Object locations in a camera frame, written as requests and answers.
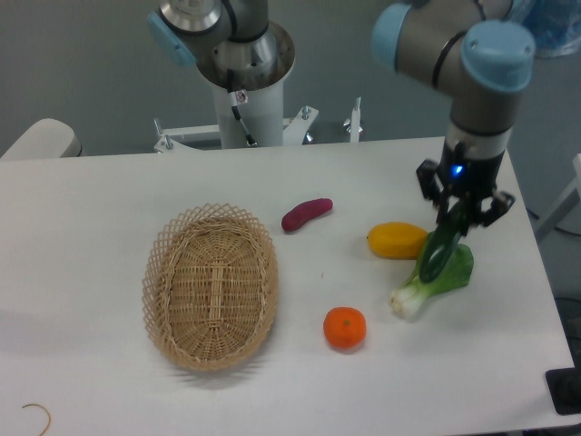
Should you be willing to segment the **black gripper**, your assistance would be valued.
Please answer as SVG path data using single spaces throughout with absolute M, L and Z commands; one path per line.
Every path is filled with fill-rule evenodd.
M 501 152 L 493 158 L 477 159 L 468 156 L 467 147 L 459 144 L 453 151 L 444 143 L 440 162 L 426 159 L 417 168 L 416 174 L 423 197 L 437 209 L 437 224 L 450 223 L 450 199 L 453 196 L 472 200 L 465 201 L 466 218 L 462 235 L 475 227 L 489 227 L 503 217 L 516 202 L 508 192 L 496 190 L 497 174 L 504 157 Z M 483 199 L 489 200 L 486 210 Z

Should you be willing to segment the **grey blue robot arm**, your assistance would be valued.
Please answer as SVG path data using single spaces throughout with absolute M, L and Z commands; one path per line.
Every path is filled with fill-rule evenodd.
M 379 63 L 452 100 L 441 158 L 417 170 L 439 230 L 464 235 L 514 203 L 496 179 L 535 56 L 532 35 L 510 18 L 515 8 L 512 1 L 396 3 L 373 26 Z M 194 65 L 212 88 L 223 147 L 302 142 L 305 128 L 282 115 L 294 45 L 266 2 L 162 1 L 147 25 L 176 64 Z

